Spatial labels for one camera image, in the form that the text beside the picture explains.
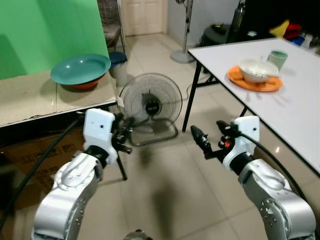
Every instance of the chair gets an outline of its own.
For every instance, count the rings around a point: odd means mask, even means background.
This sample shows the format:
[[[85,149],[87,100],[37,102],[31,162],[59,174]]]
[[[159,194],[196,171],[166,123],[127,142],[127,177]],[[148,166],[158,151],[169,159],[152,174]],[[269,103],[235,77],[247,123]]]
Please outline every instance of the chair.
[[[118,0],[97,0],[97,2],[107,47],[113,47],[114,51],[116,51],[117,42],[120,37],[123,52],[125,53]]]

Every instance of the green screen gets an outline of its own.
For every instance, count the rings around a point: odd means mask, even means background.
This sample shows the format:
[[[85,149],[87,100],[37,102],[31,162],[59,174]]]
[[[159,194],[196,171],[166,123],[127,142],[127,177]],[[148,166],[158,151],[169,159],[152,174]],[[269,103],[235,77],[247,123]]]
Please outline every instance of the green screen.
[[[0,79],[87,53],[109,56],[96,0],[0,0]]]

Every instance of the fan guard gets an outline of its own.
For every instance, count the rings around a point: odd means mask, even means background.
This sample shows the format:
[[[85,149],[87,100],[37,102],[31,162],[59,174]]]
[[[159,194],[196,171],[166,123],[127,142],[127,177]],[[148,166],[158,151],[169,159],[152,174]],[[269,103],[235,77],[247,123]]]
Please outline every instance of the fan guard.
[[[154,134],[157,121],[171,125],[182,109],[182,95],[176,83],[159,73],[145,73],[128,82],[120,93],[124,115],[135,120],[134,131]]]

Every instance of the black cable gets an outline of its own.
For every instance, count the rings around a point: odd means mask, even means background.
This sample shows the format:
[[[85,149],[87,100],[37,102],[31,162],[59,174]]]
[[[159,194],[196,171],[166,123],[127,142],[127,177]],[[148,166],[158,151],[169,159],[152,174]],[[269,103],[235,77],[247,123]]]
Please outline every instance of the black cable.
[[[296,180],[292,177],[292,175],[288,172],[288,170],[279,162],[278,159],[276,159],[276,157],[268,150],[266,149],[264,146],[262,146],[259,142],[257,142],[256,140],[254,140],[253,138],[249,137],[248,135],[240,132],[239,133],[240,136],[248,139],[249,141],[253,142],[255,145],[257,145],[262,151],[264,151],[274,162],[275,164],[277,164],[279,166],[279,168],[283,171],[283,173],[288,177],[288,179],[292,182],[294,188],[296,189],[296,191],[298,192],[298,194],[300,195],[300,197],[305,200],[307,202],[307,198],[305,196],[305,194],[303,193],[303,191],[301,190],[300,186],[298,185],[298,183],[296,182]]]
[[[204,76],[201,79],[198,80],[198,83],[201,82],[203,79],[208,78],[208,76]],[[189,92],[188,90],[192,87],[192,83],[186,88],[186,98],[183,98],[182,101],[187,101],[189,99]]]
[[[81,115],[78,119],[73,121],[65,130],[63,133],[59,135],[59,137],[48,147],[48,149],[45,151],[45,153],[41,156],[41,158],[33,165],[30,172],[26,175],[26,177],[23,179],[23,181],[20,183],[18,189],[16,190],[15,194],[11,198],[9,204],[6,206],[3,215],[0,220],[0,233],[2,232],[2,229],[5,225],[6,219],[9,216],[16,200],[18,199],[19,195],[21,194],[22,190],[25,188],[26,184],[31,179],[32,175],[35,173],[35,171],[39,168],[39,166],[43,163],[47,155],[54,149],[54,147],[61,141],[61,139],[64,138],[67,133],[72,130],[81,120],[83,120],[85,116]]]

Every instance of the wooden table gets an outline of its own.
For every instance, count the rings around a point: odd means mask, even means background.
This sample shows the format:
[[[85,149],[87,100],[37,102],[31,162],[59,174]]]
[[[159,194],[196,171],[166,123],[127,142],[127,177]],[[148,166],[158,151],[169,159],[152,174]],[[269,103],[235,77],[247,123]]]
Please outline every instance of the wooden table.
[[[116,83],[109,73],[86,91],[62,87],[50,78],[50,71],[0,79],[0,128],[116,104]]]

